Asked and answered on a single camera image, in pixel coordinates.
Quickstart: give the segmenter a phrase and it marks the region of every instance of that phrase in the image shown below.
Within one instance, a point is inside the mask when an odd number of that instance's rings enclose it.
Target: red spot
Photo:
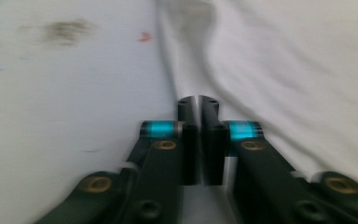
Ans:
[[[142,32],[142,38],[139,39],[139,42],[149,42],[152,39],[152,35],[148,32]]]

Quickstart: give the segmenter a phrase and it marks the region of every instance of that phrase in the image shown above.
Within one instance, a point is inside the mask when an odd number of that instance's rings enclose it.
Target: red mark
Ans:
[[[142,38],[139,39],[139,42],[149,42],[152,39],[152,35],[148,32],[142,32]]]

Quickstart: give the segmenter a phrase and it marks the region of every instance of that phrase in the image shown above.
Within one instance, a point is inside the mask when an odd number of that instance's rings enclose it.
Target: white surface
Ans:
[[[178,97],[208,95],[221,119],[260,121],[308,177],[358,181],[358,1],[159,2]]]
[[[142,120],[175,119],[155,8],[0,1],[0,224],[32,223],[83,176],[116,171]],[[83,25],[51,39],[55,22]]]

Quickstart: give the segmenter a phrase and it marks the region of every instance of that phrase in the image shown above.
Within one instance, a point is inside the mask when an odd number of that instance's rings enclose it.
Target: brass screw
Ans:
[[[256,141],[244,141],[241,142],[241,147],[248,149],[248,150],[262,150],[266,148],[266,146],[261,142]]]
[[[89,193],[102,193],[110,189],[112,180],[106,176],[90,176],[78,184],[78,188]]]
[[[170,150],[176,148],[176,143],[173,141],[157,141],[153,143],[156,149]]]
[[[326,185],[337,192],[343,194],[358,194],[358,186],[352,180],[342,177],[328,177],[325,179]]]

